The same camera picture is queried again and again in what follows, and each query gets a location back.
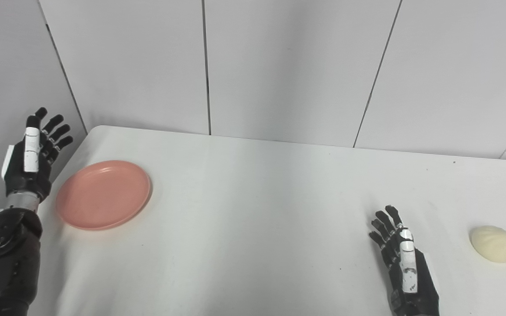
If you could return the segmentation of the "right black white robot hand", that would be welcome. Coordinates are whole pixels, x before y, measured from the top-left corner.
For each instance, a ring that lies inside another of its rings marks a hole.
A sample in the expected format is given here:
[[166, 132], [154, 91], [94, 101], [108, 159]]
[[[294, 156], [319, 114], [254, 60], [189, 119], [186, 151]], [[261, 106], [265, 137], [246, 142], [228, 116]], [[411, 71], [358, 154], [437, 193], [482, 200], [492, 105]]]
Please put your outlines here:
[[387, 205], [374, 215], [369, 237], [380, 249], [388, 270], [392, 312], [397, 316], [439, 316], [440, 300], [427, 261], [399, 211]]

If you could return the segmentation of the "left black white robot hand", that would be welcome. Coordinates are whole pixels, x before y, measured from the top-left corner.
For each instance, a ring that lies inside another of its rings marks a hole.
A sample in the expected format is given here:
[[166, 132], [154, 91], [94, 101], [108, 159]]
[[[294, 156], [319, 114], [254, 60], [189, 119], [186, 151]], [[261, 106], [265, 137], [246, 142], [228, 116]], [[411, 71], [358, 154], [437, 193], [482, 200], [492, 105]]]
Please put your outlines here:
[[64, 116], [55, 115], [44, 123], [47, 114], [42, 107], [28, 116], [20, 141], [8, 148], [2, 166], [6, 196], [30, 193], [43, 202], [50, 194], [52, 165], [73, 138]]

